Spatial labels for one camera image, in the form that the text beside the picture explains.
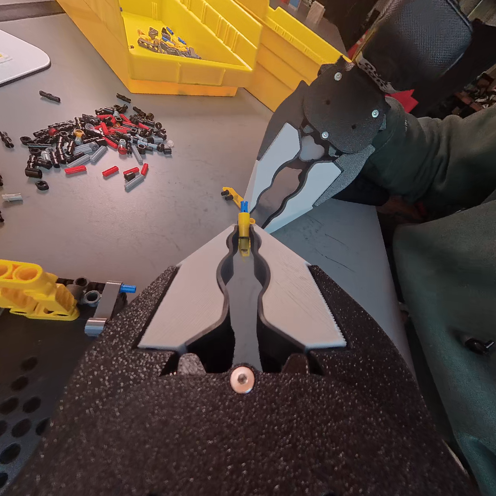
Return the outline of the pile of small lego pieces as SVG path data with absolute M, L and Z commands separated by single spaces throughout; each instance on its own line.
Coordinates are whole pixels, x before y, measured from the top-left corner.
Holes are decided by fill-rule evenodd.
M 20 136 L 20 145 L 29 154 L 23 169 L 28 183 L 46 193 L 50 185 L 44 171 L 80 176 L 89 166 L 101 162 L 110 149 L 120 161 L 133 157 L 136 162 L 122 170 L 125 191 L 130 191 L 145 179 L 151 158 L 163 157 L 171 162 L 174 144 L 153 113 L 133 105 L 128 96 L 117 93 L 116 98 L 120 103 L 102 106 L 93 114 L 82 113 Z

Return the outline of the lego tracked assembly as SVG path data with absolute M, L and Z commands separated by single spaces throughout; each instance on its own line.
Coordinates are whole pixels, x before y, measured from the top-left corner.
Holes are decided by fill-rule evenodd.
M 159 32 L 150 27 L 147 32 L 137 30 L 137 44 L 148 51 L 162 55 L 171 55 L 188 59 L 202 59 L 192 46 L 165 26 Z

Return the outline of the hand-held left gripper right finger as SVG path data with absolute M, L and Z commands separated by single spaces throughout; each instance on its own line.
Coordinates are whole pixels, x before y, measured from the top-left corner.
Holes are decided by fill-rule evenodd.
M 310 264 L 257 225 L 251 226 L 254 275 L 261 284 L 257 337 L 264 354 L 345 348 Z

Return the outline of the yellow storage bin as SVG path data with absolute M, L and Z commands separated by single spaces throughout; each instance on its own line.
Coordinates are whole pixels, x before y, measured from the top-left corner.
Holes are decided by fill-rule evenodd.
M 334 64 L 339 50 L 304 26 L 286 10 L 269 1 L 237 1 L 262 24 L 253 76 L 246 90 L 274 111 L 300 82 L 311 84 L 322 65 Z
M 234 96 L 251 82 L 262 24 L 237 1 L 58 1 L 133 94 Z M 137 30 L 171 28 L 202 59 L 153 53 Z

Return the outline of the white rounded instruction card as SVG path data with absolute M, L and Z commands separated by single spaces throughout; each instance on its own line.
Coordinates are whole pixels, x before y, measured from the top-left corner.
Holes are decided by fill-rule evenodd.
M 51 60 L 47 53 L 1 30 L 1 87 L 50 67 Z

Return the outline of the person's right forearm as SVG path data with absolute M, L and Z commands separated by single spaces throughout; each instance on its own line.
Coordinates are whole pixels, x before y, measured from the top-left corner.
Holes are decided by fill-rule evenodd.
M 417 118 L 392 97 L 386 102 L 375 151 L 334 199 L 382 206 L 396 196 L 434 218 L 495 200 L 495 105 L 440 120 Z

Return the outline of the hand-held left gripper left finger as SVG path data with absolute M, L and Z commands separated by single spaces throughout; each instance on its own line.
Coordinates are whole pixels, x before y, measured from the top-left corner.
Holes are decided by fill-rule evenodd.
M 231 225 L 177 265 L 140 349 L 186 351 L 226 320 L 237 239 L 238 228 Z

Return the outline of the lego model on black base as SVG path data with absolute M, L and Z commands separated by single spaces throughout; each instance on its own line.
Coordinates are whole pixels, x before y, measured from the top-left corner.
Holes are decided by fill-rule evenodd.
M 1 260 L 1 495 L 46 434 L 78 360 L 135 292 Z

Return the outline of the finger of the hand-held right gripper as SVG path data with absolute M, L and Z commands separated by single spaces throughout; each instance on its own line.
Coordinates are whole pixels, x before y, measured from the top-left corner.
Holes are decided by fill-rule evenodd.
M 334 162 L 313 163 L 303 172 L 297 189 L 282 201 L 281 207 L 264 223 L 263 229 L 268 233 L 275 232 L 308 213 L 342 172 L 342 168 Z
M 260 197 L 269 190 L 276 176 L 297 158 L 301 151 L 301 132 L 289 123 L 284 123 L 276 138 L 258 158 L 253 166 L 244 202 L 252 217 Z

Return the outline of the yellow lego subassembly blue pins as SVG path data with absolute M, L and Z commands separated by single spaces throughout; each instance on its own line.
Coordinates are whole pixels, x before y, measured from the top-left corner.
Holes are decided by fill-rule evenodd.
M 243 258 L 250 256 L 251 226 L 255 223 L 255 220 L 250 216 L 248 206 L 249 203 L 242 200 L 240 202 L 240 212 L 238 215 L 238 250 Z

